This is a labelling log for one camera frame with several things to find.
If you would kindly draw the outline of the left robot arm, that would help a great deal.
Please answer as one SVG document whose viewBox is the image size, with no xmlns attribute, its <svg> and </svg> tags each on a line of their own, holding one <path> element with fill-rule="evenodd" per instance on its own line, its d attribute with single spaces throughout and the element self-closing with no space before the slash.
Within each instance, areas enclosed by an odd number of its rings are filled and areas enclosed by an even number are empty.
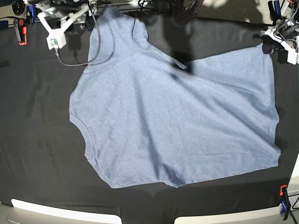
<svg viewBox="0 0 299 224">
<path fill-rule="evenodd" d="M 297 0 L 268 1 L 270 18 L 273 24 L 260 32 L 266 45 L 265 54 L 278 49 L 287 52 L 287 56 L 299 55 L 299 2 Z"/>
</svg>

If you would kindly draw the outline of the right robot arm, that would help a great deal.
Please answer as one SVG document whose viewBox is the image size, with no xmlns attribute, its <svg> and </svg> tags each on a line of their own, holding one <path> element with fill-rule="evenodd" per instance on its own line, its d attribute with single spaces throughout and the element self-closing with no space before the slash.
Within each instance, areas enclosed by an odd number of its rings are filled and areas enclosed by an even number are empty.
<svg viewBox="0 0 299 224">
<path fill-rule="evenodd" d="M 55 29 L 64 33 L 73 24 L 86 22 L 91 12 L 87 0 L 25 0 L 24 3 L 40 10 L 37 17 L 48 33 Z"/>
</svg>

